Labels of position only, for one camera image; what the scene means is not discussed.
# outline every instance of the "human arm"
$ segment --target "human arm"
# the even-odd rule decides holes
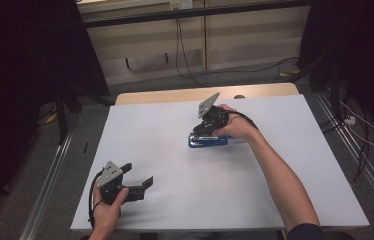
[[[96,204],[97,206],[94,209],[95,225],[93,233],[90,236],[91,240],[110,239],[118,223],[120,207],[127,198],[128,192],[128,188],[122,189],[113,204],[107,205],[102,202],[103,197],[96,182],[93,189],[93,203],[94,206],[96,206]]]
[[[220,107],[235,111],[227,105]],[[287,231],[303,223],[319,225],[318,217],[302,182],[258,129],[241,116],[230,114],[227,126],[215,130],[213,134],[230,135],[247,141],[262,168],[272,199]]]

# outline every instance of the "black sleeve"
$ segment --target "black sleeve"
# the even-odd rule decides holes
[[[297,225],[289,233],[287,233],[287,240],[324,240],[324,233],[321,227],[304,223]]]

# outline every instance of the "human hand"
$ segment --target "human hand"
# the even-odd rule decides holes
[[[218,107],[224,110],[230,110],[233,112],[237,112],[235,109],[221,104]],[[239,138],[248,141],[254,133],[259,133],[259,130],[253,127],[246,119],[241,117],[240,115],[230,113],[229,120],[225,127],[216,129],[213,132],[214,136],[232,136],[234,138]]]
[[[120,207],[127,198],[129,190],[128,188],[122,189],[113,204],[107,205],[102,201],[103,197],[100,188],[97,186],[98,181],[96,181],[93,189],[93,204],[94,206],[97,204],[97,206],[94,209],[95,224],[90,239],[109,239],[115,231]]]

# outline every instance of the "white table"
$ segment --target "white table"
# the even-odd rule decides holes
[[[119,166],[133,164],[124,176],[125,185],[154,177],[143,201],[122,207],[120,231],[282,229],[265,178],[246,143],[188,147],[187,136],[200,123],[200,102],[112,107],[71,229],[91,230],[86,209],[89,187],[109,160]],[[302,95],[219,103],[255,121],[302,180],[323,226],[369,224]]]

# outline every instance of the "wall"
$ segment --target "wall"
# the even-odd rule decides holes
[[[169,10],[170,1],[79,3],[84,19]],[[194,7],[259,0],[195,0]],[[181,19],[183,45],[192,72],[276,62],[297,56],[309,7]],[[88,29],[108,85],[186,73],[175,20]]]

